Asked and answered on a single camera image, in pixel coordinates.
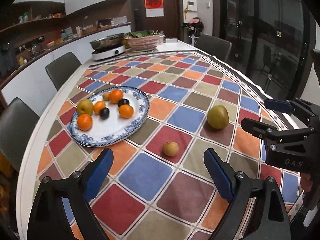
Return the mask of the small tan fruit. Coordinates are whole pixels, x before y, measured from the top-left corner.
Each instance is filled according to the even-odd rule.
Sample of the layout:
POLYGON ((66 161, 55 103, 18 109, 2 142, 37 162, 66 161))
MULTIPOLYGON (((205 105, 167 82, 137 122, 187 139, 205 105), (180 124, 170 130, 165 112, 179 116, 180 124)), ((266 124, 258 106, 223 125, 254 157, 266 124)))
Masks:
POLYGON ((110 96, 110 92, 104 92, 102 96, 103 96, 103 100, 104 101, 108 101, 109 100, 109 96, 110 96))
POLYGON ((176 143, 176 142, 166 142, 164 145, 163 145, 163 153, 166 155, 166 156, 169 156, 169 157, 174 157, 176 156, 178 153, 179 153, 179 145, 176 143))

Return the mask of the large yellow pear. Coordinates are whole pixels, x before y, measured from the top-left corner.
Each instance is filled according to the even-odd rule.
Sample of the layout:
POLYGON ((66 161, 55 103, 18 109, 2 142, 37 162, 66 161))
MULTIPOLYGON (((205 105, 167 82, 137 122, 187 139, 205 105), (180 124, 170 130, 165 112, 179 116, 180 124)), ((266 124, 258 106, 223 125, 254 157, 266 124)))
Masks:
POLYGON ((79 101, 77 104, 77 113, 78 115, 88 114, 91 116, 93 114, 93 102, 89 99, 79 101))

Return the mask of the dark plum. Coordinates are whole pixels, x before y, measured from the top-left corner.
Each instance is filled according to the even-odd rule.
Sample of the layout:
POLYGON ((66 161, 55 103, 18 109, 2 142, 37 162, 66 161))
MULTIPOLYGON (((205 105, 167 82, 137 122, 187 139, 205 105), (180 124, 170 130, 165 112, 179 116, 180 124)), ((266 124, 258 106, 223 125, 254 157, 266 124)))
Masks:
POLYGON ((105 107, 99 111, 99 115, 102 120, 106 120, 110 116, 110 110, 107 107, 105 107))
POLYGON ((122 98, 122 99, 120 99, 120 100, 118 101, 118 107, 121 107, 122 105, 129 105, 129 104, 130 104, 130 102, 129 102, 129 100, 126 99, 126 98, 122 98))

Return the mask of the small orange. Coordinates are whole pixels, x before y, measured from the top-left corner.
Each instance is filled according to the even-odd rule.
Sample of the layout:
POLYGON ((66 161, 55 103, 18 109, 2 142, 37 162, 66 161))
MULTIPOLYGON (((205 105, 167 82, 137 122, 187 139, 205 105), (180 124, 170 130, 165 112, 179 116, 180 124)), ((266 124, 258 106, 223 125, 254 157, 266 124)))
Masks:
POLYGON ((93 106, 93 111, 96 115, 99 115, 100 111, 106 107, 104 101, 97 101, 93 106))

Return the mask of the large orange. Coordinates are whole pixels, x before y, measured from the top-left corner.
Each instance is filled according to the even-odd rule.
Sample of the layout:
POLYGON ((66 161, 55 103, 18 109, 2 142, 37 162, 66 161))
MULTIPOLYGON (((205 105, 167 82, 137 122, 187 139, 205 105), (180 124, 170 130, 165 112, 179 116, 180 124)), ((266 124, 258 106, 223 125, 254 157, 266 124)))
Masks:
POLYGON ((108 100, 112 104, 117 104, 123 98, 123 91, 120 89, 114 89, 109 93, 108 100))

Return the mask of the glass sliding door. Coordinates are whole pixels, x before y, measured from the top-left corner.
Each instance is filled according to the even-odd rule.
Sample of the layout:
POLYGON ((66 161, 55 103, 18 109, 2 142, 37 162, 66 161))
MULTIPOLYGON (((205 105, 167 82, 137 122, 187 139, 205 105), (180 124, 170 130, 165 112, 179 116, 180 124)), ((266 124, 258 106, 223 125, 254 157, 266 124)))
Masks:
POLYGON ((229 64, 274 99, 303 94, 316 22, 303 0, 220 0, 220 36, 229 64))

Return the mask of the colourful checkered tablecloth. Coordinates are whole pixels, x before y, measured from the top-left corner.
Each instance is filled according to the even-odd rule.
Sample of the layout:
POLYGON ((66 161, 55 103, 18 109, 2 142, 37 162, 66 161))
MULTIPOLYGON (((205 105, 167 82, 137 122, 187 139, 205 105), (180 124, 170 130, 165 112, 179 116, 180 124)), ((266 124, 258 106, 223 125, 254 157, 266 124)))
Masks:
POLYGON ((274 177, 287 209, 298 198, 299 174, 268 166, 264 144, 240 126, 244 118, 278 129, 288 124, 264 108, 264 95, 249 83, 198 52, 126 57, 87 67, 53 115, 36 185, 46 176, 67 178, 97 159, 100 148, 81 146, 72 138, 71 117, 79 101, 116 86, 143 91, 150 109, 138 131, 111 146, 113 166, 90 202, 111 239, 207 239, 228 206, 204 165, 208 148, 250 178, 274 177), (217 105, 228 111, 224 129, 207 122, 217 105), (163 145, 172 141, 180 150, 169 157, 163 145))

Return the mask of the dark chair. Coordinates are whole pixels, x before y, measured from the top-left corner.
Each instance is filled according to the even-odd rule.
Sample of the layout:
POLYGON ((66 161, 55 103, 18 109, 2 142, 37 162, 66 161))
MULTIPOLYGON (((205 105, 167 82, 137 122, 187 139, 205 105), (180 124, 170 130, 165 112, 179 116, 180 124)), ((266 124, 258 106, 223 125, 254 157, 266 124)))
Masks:
POLYGON ((81 66, 81 62, 68 52, 46 66, 46 72, 56 90, 59 90, 70 76, 81 66))
POLYGON ((39 118, 20 98, 14 98, 1 114, 1 153, 16 171, 39 118))
POLYGON ((197 39, 195 47, 206 52, 209 55, 217 57, 221 61, 226 62, 229 58, 232 44, 227 40, 202 34, 197 39))

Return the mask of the dark chair near left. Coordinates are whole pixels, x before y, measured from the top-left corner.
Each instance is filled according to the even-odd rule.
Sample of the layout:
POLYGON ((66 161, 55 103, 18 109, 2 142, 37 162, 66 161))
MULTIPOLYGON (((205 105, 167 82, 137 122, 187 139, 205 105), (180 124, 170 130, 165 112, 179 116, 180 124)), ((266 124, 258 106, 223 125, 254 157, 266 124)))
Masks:
POLYGON ((1 153, 16 171, 39 118, 20 98, 14 98, 1 114, 1 153))

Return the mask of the dark wooden door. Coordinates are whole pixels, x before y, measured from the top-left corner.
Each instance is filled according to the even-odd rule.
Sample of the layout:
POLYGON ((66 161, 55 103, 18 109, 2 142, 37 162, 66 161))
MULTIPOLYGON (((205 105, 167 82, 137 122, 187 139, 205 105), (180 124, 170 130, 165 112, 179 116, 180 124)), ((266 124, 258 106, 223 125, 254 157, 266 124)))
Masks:
POLYGON ((153 30, 182 38, 182 0, 129 0, 133 31, 153 30))

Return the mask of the dark chair far left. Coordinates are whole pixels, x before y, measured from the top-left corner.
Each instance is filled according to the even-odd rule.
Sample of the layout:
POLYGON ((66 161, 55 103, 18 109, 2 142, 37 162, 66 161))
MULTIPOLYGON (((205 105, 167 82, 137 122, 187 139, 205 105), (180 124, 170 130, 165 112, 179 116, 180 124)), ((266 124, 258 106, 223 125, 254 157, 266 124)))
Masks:
POLYGON ((68 52, 46 66, 46 72, 56 90, 59 90, 70 76, 81 66, 81 62, 68 52))

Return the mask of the steel pot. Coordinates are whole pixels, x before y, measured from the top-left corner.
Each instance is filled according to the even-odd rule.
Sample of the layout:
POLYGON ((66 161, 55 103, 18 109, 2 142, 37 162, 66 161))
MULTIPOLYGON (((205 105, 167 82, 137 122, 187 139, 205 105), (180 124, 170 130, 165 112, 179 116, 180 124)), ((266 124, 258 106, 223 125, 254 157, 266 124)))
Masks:
POLYGON ((99 51, 121 45, 123 42, 123 38, 124 33, 119 33, 91 41, 89 44, 91 45, 93 50, 99 51))

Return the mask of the red fu door poster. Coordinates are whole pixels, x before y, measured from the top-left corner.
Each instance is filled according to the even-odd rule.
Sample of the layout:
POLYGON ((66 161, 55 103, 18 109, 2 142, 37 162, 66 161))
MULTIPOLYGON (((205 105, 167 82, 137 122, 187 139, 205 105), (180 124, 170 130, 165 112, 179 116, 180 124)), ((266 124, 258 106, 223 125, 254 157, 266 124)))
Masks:
POLYGON ((163 0, 144 0, 147 18, 164 17, 163 0))

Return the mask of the white induction cooker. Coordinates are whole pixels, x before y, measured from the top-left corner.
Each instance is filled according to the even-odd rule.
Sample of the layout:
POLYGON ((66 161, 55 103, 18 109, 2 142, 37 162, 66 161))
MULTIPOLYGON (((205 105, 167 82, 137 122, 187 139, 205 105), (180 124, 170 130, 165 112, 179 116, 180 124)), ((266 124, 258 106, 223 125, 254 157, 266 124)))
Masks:
POLYGON ((104 51, 94 51, 92 53, 92 57, 94 61, 100 61, 104 59, 110 59, 121 54, 125 53, 125 46, 118 46, 114 48, 110 48, 104 51))

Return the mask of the white wall intercom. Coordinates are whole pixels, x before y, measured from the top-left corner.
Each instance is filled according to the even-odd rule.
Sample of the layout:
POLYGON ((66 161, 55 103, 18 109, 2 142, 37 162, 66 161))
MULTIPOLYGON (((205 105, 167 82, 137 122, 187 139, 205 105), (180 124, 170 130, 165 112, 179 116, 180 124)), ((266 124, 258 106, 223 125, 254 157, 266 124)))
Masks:
POLYGON ((187 2, 187 10, 188 11, 197 11, 197 4, 195 1, 188 1, 187 2))

